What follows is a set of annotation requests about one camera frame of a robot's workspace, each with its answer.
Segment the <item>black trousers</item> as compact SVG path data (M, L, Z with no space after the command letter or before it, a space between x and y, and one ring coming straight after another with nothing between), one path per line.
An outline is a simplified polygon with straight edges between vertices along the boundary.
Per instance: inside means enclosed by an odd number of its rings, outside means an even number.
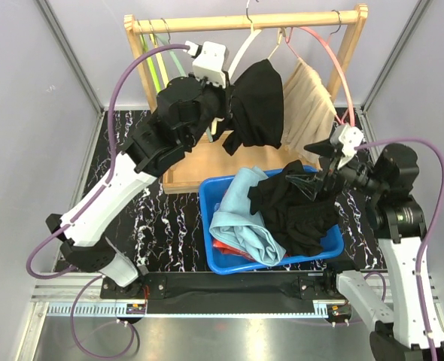
M280 74L268 59L255 62L234 83L230 97L232 132L223 143L229 155L240 146L281 146L284 94Z
M289 176L313 176L299 161L288 163L281 172L250 187L250 212L259 213L266 229L289 256L317 256L321 239L338 224L336 195L312 201Z

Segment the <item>yellow hanger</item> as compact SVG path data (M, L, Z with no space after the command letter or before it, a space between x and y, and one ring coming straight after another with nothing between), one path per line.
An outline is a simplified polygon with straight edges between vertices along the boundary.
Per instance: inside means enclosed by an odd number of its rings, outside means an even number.
M154 49L158 49L159 44L157 41L157 37L154 34L150 34L150 37L151 37L151 41L154 46ZM166 88L166 86L169 83L169 77L168 77L165 63L163 61L163 57L162 57L161 53L156 54L156 59L157 59L157 64L158 64L160 75L161 75L162 82L163 82L163 88Z

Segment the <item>lime green hanger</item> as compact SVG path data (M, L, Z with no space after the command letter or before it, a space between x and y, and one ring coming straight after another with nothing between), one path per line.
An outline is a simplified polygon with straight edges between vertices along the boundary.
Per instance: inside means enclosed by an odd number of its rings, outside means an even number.
M144 53L148 52L149 51L149 47L147 45L147 42L146 42L144 36L143 35L139 35L139 37L140 37L140 40L141 40L143 52ZM154 62L153 62L151 57L149 57L147 59L147 65L148 65L148 68L149 68L149 71L150 71L150 74L151 74L152 81L154 83L154 87L155 87L156 93L158 93L161 90L161 86L160 86L160 81L159 81L159 78L158 78L158 75L157 75L157 71L155 69Z

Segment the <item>mint green hanger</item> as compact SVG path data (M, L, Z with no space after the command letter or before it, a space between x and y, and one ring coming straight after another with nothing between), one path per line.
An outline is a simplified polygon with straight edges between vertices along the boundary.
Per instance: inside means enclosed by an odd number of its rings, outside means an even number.
M169 32L169 27L168 27L166 21L163 18L161 18L161 20L164 22L164 26L166 28L165 45L170 45L171 44L171 35L170 35L170 32ZM180 74L180 76L185 77L187 74L186 74L186 72L185 72L185 70L184 70L184 68L183 68L179 58L177 57L177 55L174 53L173 50L170 50L169 54L170 54L170 56L172 58L172 61L175 64L175 67L177 68L178 73Z

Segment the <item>light blue trousers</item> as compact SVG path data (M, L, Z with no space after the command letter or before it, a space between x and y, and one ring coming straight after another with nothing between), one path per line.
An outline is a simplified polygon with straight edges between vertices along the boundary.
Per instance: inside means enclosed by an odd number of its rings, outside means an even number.
M286 250L266 228L261 213L251 213L248 198L250 188L267 178L257 166L239 169L214 212L209 233L220 252L271 267L282 261Z

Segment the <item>red white patterned trousers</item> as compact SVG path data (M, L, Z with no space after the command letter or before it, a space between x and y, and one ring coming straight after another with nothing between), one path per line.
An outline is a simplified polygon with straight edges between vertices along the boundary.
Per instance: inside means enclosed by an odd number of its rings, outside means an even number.
M259 212L250 213L247 205L221 203L209 227L212 244L223 250L266 266L279 264L286 250L266 228Z

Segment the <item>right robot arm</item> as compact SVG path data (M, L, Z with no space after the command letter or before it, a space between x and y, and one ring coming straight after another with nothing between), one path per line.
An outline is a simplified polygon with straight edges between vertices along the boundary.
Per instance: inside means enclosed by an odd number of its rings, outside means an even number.
M434 305L427 270L431 234L421 206L412 196L419 174L417 153L405 141L384 142L375 165L355 158L359 141L324 140L306 145L328 163L315 176L291 180L311 198L352 188L368 196L366 216L385 258L391 290L389 308L375 294L363 273L346 266L325 271L324 292L345 297L369 330L376 360L444 360L444 330Z

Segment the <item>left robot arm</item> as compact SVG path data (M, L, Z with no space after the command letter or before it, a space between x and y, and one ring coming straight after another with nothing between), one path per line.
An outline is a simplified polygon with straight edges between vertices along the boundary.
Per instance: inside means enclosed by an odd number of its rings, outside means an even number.
M114 170L70 211L46 219L70 265L112 279L126 297L142 292L140 271L105 230L135 196L192 151L214 119L226 116L228 98L228 89L194 76L175 78L157 95L156 110L120 147Z

